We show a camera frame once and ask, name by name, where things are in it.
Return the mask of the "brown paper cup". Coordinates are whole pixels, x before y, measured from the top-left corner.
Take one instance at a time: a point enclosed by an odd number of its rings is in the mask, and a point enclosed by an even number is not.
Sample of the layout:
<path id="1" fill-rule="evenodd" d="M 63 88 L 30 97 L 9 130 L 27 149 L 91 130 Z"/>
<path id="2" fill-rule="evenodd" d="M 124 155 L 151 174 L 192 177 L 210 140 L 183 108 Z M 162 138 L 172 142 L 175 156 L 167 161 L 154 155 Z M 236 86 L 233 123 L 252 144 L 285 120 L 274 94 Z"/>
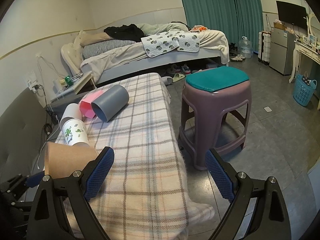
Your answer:
<path id="1" fill-rule="evenodd" d="M 44 155 L 44 174 L 53 179 L 70 176 L 82 171 L 99 154 L 90 146 L 69 146 L 49 142 Z"/>

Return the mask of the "white floral paper cup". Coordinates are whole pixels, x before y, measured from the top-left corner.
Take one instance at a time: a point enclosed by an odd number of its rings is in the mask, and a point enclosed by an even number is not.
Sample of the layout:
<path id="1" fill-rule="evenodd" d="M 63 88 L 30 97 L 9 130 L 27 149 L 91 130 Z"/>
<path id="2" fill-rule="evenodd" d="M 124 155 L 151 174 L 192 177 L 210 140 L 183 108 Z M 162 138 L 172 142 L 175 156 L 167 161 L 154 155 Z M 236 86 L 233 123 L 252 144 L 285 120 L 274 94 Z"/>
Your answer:
<path id="1" fill-rule="evenodd" d="M 70 119 L 62 127 L 65 142 L 69 146 L 89 146 L 87 128 L 80 119 Z"/>

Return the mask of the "plain white cup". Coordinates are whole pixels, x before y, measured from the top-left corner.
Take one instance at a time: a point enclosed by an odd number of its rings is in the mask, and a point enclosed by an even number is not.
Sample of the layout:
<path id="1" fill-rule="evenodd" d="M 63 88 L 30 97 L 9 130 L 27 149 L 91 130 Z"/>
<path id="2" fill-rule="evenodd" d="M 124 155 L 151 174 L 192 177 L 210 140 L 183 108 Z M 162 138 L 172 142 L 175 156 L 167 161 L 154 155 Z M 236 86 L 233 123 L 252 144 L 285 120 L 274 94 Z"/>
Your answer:
<path id="1" fill-rule="evenodd" d="M 71 119 L 79 119 L 82 120 L 82 113 L 80 111 L 79 105 L 77 103 L 70 103 L 63 115 L 62 118 L 60 120 L 60 129 L 63 128 L 64 124 Z"/>

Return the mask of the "pink hexagonal cup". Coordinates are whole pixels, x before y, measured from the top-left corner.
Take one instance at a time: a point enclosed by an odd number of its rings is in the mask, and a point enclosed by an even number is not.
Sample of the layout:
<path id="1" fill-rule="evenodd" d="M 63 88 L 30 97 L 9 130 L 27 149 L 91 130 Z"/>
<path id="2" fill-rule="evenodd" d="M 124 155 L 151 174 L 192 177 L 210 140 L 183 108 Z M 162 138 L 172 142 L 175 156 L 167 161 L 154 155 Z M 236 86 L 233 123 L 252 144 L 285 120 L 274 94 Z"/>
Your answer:
<path id="1" fill-rule="evenodd" d="M 95 112 L 92 109 L 91 103 L 101 96 L 104 92 L 102 90 L 97 90 L 92 93 L 88 93 L 79 102 L 79 109 L 83 116 L 93 119 L 95 117 Z"/>

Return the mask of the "grey plastic cup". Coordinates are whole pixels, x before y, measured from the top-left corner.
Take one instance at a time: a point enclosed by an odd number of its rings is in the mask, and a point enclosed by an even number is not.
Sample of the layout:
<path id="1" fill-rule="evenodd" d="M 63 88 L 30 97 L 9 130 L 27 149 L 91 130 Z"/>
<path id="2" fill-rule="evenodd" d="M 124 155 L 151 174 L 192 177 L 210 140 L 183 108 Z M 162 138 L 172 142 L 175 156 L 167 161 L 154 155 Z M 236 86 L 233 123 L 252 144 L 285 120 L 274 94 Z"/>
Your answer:
<path id="1" fill-rule="evenodd" d="M 129 102 L 129 93 L 121 85 L 114 85 L 92 101 L 96 116 L 103 122 L 109 122 Z"/>

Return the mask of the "grey sofa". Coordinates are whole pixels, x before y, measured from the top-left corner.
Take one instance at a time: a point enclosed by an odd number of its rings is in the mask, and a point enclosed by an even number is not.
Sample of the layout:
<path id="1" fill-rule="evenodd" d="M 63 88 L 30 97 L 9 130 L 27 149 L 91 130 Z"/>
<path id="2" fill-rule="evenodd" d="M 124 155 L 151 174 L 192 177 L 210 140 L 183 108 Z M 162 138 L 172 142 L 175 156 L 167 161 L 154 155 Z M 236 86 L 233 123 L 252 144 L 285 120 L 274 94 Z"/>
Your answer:
<path id="1" fill-rule="evenodd" d="M 44 168 L 44 125 L 51 118 L 35 94 L 25 89 L 1 116 L 1 183 Z"/>

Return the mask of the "plaid blanket table cover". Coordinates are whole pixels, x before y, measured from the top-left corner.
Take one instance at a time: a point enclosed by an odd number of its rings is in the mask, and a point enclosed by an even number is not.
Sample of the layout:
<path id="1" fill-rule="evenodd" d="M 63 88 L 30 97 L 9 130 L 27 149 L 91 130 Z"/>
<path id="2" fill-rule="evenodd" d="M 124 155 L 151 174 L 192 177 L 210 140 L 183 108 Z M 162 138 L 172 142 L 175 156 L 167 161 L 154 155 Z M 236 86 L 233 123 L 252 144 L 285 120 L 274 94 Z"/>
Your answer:
<path id="1" fill-rule="evenodd" d="M 121 80 L 129 103 L 109 122 L 84 118 L 91 146 L 114 150 L 114 163 L 90 201 L 111 239 L 187 239 L 214 217 L 193 202 L 170 117 L 170 96 L 157 73 Z"/>

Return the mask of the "white tumbler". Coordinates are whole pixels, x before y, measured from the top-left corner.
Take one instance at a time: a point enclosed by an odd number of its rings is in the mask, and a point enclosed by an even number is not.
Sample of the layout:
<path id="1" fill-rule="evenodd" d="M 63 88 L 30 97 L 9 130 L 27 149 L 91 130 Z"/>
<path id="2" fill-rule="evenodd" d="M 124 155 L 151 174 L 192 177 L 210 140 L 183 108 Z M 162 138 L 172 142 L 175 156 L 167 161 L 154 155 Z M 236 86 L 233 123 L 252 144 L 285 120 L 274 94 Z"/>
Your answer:
<path id="1" fill-rule="evenodd" d="M 63 91 L 63 86 L 61 85 L 60 83 L 60 80 L 59 79 L 55 79 L 53 81 L 53 84 L 54 84 L 54 87 L 56 89 L 56 93 L 59 94 Z"/>

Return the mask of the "purple plastic stool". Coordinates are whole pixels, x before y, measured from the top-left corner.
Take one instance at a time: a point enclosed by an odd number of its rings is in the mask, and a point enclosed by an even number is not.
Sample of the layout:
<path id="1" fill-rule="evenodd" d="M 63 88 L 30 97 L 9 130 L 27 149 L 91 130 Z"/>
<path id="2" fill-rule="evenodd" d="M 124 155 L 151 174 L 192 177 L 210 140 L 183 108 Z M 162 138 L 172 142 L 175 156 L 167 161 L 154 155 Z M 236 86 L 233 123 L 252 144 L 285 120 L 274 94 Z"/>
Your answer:
<path id="1" fill-rule="evenodd" d="M 228 114 L 238 119 L 244 129 L 248 128 L 251 104 L 249 80 L 215 92 L 199 90 L 184 83 L 179 137 L 191 155 L 195 169 L 206 169 L 205 155 L 211 148 L 224 155 L 245 146 L 246 131 L 223 146 L 217 147 L 216 143 Z"/>

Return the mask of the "green soda can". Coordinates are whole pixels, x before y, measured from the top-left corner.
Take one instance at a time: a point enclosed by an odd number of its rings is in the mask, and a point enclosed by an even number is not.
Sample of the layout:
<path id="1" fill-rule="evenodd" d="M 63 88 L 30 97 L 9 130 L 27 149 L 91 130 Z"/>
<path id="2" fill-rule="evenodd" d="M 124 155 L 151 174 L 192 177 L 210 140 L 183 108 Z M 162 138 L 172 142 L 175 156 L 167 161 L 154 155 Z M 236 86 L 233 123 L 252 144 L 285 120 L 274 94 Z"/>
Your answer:
<path id="1" fill-rule="evenodd" d="M 66 76 L 65 77 L 65 82 L 67 84 L 68 87 L 71 87 L 73 85 L 73 80 L 70 76 Z"/>

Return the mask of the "white bedside table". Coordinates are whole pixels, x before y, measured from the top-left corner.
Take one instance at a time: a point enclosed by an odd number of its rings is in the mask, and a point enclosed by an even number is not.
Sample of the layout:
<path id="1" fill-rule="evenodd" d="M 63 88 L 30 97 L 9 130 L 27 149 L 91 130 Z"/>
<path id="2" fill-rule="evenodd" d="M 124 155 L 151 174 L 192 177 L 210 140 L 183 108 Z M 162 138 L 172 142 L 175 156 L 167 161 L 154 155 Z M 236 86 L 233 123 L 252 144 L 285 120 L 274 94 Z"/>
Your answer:
<path id="1" fill-rule="evenodd" d="M 83 74 L 81 78 L 77 79 L 71 87 L 57 93 L 50 101 L 54 102 L 69 95 L 77 95 L 94 89 L 96 89 L 96 85 L 94 83 L 92 72 L 87 72 Z"/>

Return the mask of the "blue laundry basket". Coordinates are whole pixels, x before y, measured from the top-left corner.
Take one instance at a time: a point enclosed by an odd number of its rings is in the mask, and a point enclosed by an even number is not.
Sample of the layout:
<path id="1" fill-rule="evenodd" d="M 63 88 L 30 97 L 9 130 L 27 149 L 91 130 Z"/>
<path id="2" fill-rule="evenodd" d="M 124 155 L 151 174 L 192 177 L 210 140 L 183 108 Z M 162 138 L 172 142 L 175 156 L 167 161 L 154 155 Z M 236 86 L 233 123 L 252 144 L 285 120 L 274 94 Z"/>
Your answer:
<path id="1" fill-rule="evenodd" d="M 293 89 L 293 98 L 301 106 L 306 107 L 317 88 L 317 80 L 311 80 L 307 76 L 297 74 Z"/>

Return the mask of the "teal stool cushion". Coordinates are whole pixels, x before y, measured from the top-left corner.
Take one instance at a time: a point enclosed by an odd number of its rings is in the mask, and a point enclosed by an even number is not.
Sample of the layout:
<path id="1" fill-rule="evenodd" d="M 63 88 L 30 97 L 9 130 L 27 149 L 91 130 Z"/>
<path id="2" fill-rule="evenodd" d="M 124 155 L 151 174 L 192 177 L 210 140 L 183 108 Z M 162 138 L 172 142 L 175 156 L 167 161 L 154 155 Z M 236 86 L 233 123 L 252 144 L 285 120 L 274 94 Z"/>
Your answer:
<path id="1" fill-rule="evenodd" d="M 249 77 L 245 72 L 228 66 L 198 71 L 185 78 L 191 87 L 207 92 L 222 90 L 247 80 Z"/>

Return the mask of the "checkered pillow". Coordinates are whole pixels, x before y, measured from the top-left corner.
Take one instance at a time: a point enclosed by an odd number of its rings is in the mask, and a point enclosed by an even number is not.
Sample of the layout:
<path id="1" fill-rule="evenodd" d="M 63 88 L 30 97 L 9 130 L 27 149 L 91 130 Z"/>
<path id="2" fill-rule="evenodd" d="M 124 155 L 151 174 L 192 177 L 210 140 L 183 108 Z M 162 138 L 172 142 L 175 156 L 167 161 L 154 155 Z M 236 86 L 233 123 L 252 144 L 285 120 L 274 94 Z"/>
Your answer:
<path id="1" fill-rule="evenodd" d="M 84 46 L 84 48 L 82 50 L 82 57 L 85 60 L 90 57 L 94 57 L 94 56 L 100 55 L 102 53 L 105 53 L 109 50 L 117 49 L 117 48 L 124 47 L 124 46 L 129 46 L 132 44 L 135 44 L 135 41 L 108 40 L 108 41 L 90 44 L 90 45 Z"/>

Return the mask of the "silver mini fridge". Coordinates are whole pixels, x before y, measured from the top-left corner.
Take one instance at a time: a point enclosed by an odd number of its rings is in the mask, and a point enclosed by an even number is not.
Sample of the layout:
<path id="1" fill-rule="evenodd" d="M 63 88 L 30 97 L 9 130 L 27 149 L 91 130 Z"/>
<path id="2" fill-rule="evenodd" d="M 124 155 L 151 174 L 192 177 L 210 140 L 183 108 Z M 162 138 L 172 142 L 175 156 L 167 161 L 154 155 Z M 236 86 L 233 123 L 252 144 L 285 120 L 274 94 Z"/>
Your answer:
<path id="1" fill-rule="evenodd" d="M 295 34 L 273 28 L 271 31 L 271 48 L 269 66 L 281 75 L 290 75 L 293 67 L 293 50 Z"/>

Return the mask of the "large water jug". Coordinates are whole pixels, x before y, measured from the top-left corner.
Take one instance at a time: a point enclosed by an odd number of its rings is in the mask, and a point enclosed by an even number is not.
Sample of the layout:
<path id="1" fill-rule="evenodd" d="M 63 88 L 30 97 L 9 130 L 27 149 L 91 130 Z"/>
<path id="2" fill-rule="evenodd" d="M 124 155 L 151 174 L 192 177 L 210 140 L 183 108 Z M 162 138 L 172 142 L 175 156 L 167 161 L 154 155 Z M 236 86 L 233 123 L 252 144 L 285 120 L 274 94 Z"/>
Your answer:
<path id="1" fill-rule="evenodd" d="M 244 58 L 250 59 L 253 54 L 252 42 L 245 36 L 242 36 L 238 43 L 239 54 Z"/>

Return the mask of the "beige pillow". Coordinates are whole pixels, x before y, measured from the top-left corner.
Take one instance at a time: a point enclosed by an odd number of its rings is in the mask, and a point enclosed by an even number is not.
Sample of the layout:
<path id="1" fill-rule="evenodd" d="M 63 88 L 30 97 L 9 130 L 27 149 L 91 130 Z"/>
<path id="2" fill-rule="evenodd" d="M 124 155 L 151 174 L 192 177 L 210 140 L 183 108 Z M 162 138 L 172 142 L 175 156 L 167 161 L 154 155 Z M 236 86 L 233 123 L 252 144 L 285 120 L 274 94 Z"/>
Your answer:
<path id="1" fill-rule="evenodd" d="M 84 34 L 80 37 L 80 46 L 85 47 L 91 44 L 113 40 L 107 33 Z"/>

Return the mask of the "bed with beige sheets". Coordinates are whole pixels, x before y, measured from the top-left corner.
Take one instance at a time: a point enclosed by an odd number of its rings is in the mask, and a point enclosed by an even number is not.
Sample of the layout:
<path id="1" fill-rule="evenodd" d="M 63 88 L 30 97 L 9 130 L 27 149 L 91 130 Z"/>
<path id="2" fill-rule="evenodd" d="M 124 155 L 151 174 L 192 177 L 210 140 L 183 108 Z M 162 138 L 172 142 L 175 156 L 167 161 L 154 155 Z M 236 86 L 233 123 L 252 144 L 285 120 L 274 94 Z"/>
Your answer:
<path id="1" fill-rule="evenodd" d="M 107 33 L 81 31 L 62 46 L 61 56 L 73 75 L 92 74 L 96 84 L 142 70 L 178 62 L 219 57 L 229 63 L 229 46 L 219 30 L 188 30 L 183 23 L 138 24 L 139 42 L 119 40 Z"/>

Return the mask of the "white vanity desk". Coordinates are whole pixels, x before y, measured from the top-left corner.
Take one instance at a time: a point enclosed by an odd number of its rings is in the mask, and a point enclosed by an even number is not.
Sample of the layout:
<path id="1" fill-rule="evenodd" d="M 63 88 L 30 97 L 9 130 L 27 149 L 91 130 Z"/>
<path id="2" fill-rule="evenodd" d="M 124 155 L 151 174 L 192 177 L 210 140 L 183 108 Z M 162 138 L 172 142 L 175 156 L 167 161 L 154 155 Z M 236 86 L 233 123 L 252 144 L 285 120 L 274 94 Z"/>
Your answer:
<path id="1" fill-rule="evenodd" d="M 299 38 L 295 40 L 295 48 L 293 50 L 293 66 L 289 83 L 292 83 L 297 74 L 302 74 L 302 70 L 306 69 L 302 66 L 302 57 L 307 57 L 313 62 L 319 64 L 319 21 L 316 15 L 312 12 L 307 19 L 307 38 L 317 39 L 316 43 L 310 43 L 309 46 L 303 41 L 299 42 Z"/>

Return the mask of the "white suitcase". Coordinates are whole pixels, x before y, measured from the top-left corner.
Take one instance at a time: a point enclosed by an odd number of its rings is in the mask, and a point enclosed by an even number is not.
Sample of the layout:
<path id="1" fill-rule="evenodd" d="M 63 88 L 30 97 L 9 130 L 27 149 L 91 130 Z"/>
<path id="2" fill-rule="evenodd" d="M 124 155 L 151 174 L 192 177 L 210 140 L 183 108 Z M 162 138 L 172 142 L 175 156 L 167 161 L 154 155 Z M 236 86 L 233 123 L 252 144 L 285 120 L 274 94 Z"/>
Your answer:
<path id="1" fill-rule="evenodd" d="M 271 34 L 260 31 L 258 34 L 258 61 L 266 65 L 270 64 Z"/>

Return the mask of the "leaf patterned quilted mat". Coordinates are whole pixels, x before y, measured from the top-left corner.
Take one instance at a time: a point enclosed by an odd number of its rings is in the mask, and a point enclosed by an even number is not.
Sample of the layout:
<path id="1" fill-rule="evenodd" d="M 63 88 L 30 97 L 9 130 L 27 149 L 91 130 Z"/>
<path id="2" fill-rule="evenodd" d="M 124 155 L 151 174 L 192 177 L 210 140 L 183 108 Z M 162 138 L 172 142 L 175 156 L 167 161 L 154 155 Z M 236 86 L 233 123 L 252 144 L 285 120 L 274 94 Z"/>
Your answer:
<path id="1" fill-rule="evenodd" d="M 200 49 L 198 35 L 185 31 L 168 31 L 141 38 L 144 50 L 148 57 L 154 58 L 173 50 L 188 53 L 197 53 Z"/>

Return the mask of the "black clothing on bed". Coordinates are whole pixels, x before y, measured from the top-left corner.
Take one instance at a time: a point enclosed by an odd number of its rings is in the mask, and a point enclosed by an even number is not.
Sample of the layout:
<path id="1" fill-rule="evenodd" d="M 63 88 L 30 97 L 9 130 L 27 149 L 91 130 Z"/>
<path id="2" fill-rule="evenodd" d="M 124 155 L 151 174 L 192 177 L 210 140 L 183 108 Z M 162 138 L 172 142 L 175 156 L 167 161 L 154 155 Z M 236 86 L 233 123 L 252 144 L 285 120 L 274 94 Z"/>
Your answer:
<path id="1" fill-rule="evenodd" d="M 122 25 L 121 27 L 107 27 L 104 29 L 110 37 L 116 40 L 130 40 L 140 42 L 145 37 L 144 32 L 135 24 Z"/>

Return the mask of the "black television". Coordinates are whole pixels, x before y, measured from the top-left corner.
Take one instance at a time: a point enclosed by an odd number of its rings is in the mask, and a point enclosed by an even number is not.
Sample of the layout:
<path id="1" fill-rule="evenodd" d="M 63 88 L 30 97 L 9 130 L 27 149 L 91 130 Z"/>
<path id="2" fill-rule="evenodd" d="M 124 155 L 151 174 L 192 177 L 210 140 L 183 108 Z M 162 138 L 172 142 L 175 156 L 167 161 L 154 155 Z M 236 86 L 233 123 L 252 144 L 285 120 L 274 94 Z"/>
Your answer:
<path id="1" fill-rule="evenodd" d="M 281 22 L 295 25 L 299 28 L 307 30 L 307 12 L 306 9 L 300 5 L 276 1 L 278 17 Z"/>

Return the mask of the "light green duvet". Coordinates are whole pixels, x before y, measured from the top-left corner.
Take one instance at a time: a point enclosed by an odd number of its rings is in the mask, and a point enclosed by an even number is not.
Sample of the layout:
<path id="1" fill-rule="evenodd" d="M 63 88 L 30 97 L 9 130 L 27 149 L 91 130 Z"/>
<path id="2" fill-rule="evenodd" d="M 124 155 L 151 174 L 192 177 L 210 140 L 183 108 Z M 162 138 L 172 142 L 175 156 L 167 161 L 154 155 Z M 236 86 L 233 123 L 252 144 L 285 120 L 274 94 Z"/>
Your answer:
<path id="1" fill-rule="evenodd" d="M 148 24 L 140 23 L 137 27 L 142 30 L 145 36 L 155 35 L 157 33 L 168 32 L 172 30 L 181 30 L 188 32 L 188 27 L 179 22 L 165 23 L 165 24 Z"/>

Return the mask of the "teal curtain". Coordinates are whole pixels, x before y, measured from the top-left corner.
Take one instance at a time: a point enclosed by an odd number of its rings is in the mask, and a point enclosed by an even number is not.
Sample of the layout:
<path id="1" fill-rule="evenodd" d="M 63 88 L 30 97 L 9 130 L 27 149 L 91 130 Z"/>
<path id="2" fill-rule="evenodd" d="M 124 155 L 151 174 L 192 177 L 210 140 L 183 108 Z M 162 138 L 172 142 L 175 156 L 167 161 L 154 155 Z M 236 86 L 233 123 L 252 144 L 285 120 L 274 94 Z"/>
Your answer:
<path id="1" fill-rule="evenodd" d="M 229 43 L 245 36 L 258 50 L 258 34 L 263 30 L 261 0 L 182 0 L 187 24 L 203 25 L 225 33 Z"/>

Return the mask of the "wall power outlet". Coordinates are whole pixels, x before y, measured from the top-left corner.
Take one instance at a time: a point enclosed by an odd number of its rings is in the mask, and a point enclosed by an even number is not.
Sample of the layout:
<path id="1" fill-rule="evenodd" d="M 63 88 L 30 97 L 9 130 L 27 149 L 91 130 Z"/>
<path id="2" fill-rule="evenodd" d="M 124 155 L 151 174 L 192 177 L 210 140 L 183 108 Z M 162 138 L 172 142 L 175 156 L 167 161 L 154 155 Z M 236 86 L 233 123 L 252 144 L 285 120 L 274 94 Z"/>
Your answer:
<path id="1" fill-rule="evenodd" d="M 37 91 L 37 85 L 38 85 L 38 80 L 36 77 L 35 72 L 32 70 L 31 72 L 28 72 L 26 76 L 24 77 L 25 84 L 27 87 L 33 92 L 36 93 Z"/>

